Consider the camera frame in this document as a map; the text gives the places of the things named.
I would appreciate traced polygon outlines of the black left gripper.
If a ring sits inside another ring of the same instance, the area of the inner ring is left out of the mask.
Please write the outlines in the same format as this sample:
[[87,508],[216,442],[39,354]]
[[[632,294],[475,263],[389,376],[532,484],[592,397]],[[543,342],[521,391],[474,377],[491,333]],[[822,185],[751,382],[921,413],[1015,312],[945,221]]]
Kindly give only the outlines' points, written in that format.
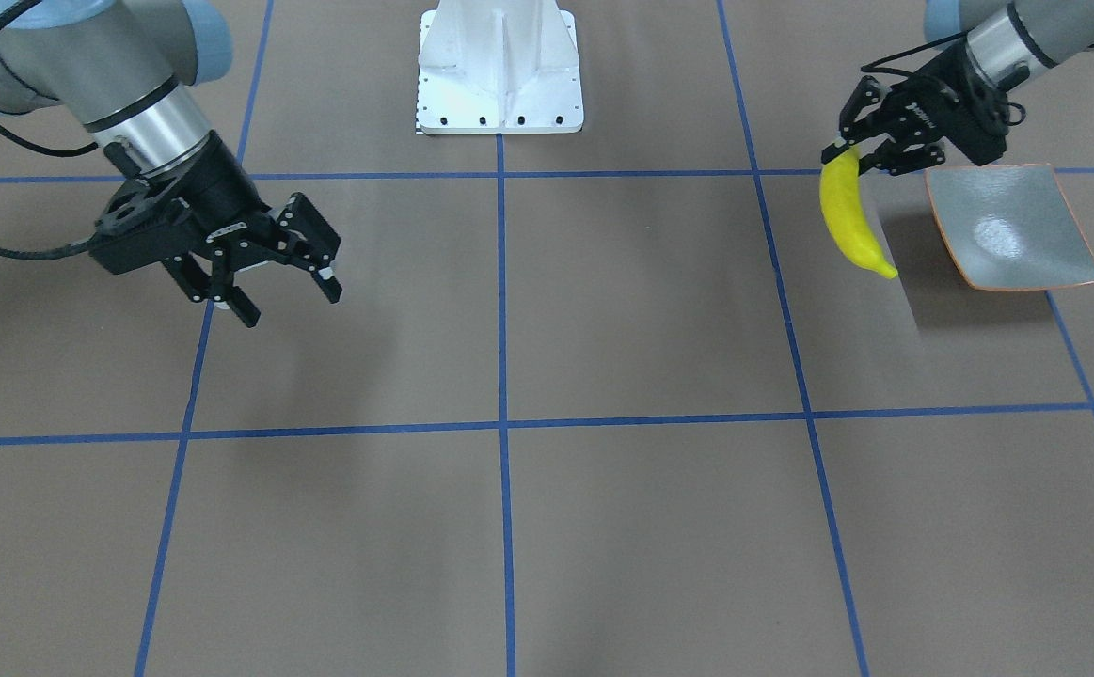
[[1006,92],[977,71],[967,43],[957,42],[909,77],[904,87],[924,113],[933,133],[913,135],[913,112],[877,77],[862,77],[839,112],[836,137],[823,149],[823,163],[880,140],[859,159],[859,175],[877,171],[901,176],[943,165],[944,138],[974,165],[989,165],[1006,154],[1011,107]]

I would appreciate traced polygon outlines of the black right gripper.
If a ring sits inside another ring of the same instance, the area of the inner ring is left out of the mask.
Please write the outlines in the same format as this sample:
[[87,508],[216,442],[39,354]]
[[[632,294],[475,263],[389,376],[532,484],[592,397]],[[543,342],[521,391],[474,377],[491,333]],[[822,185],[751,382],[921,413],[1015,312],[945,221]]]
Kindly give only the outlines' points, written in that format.
[[277,225],[270,212],[232,150],[212,132],[173,168],[125,180],[96,220],[89,255],[110,275],[163,262],[186,299],[212,301],[255,327],[260,310],[234,283],[228,249],[212,249],[210,273],[193,254],[210,252],[232,234],[268,240],[278,227],[286,265],[306,271],[328,303],[338,303],[344,288],[333,264],[339,232],[305,192],[293,192],[274,210]]

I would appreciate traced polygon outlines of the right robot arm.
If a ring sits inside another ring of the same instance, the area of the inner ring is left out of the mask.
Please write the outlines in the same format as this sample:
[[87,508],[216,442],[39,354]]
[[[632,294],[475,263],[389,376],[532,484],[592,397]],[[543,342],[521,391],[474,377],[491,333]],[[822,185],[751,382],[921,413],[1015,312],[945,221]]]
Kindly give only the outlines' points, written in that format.
[[0,257],[88,254],[110,275],[159,264],[194,303],[211,301],[249,327],[261,313],[234,276],[264,264],[305,271],[337,303],[339,233],[301,192],[266,205],[191,95],[232,60],[231,30],[210,1],[0,1],[0,116],[62,106],[91,142],[30,149],[100,151],[123,176],[86,240],[0,247]]

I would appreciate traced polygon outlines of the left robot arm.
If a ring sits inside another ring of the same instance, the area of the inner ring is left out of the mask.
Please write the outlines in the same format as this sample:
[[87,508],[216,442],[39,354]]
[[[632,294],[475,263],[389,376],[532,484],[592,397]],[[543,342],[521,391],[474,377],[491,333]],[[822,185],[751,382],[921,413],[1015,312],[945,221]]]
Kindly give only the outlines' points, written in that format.
[[929,1],[926,50],[913,70],[896,63],[913,50],[878,57],[843,104],[821,163],[877,142],[857,171],[900,176],[941,165],[954,147],[977,166],[1006,154],[1006,135],[1023,122],[1010,94],[1094,52],[1094,1]]

